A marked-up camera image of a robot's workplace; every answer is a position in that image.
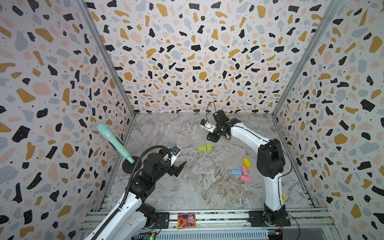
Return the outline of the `yellow block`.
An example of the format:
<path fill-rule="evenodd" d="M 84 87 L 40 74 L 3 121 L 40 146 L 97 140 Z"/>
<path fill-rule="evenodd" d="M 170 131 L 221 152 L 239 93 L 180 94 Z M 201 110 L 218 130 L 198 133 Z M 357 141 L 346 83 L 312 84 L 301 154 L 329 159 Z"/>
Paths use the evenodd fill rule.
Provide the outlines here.
<path fill-rule="evenodd" d="M 243 159 L 243 162 L 247 169 L 250 169 L 252 167 L 251 162 L 248 158 Z"/>

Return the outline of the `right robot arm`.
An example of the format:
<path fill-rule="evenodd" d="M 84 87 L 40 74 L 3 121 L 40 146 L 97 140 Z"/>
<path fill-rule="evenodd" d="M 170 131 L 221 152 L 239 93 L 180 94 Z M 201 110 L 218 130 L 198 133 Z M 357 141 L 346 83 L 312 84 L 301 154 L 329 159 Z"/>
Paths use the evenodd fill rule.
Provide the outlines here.
<path fill-rule="evenodd" d="M 236 118 L 229 119 L 224 111 L 213 114 L 215 124 L 201 120 L 200 126 L 207 130 L 207 140 L 218 142 L 220 137 L 234 137 L 257 153 L 256 167 L 264 177 L 266 198 L 261 220 L 268 226 L 282 224 L 288 217 L 283 200 L 282 177 L 286 160 L 281 142 L 268 139 L 246 127 Z"/>

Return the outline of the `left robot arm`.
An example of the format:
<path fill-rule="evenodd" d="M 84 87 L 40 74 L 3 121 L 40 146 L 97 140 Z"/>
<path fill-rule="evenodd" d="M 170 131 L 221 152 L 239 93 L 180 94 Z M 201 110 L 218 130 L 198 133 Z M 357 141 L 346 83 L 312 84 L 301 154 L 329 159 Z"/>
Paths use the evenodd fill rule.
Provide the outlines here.
<path fill-rule="evenodd" d="M 124 193 L 87 240 L 130 240 L 142 229 L 155 228 L 156 209 L 145 203 L 164 176 L 177 177 L 186 162 L 175 166 L 181 149 L 157 145 L 145 150 L 136 161 Z"/>

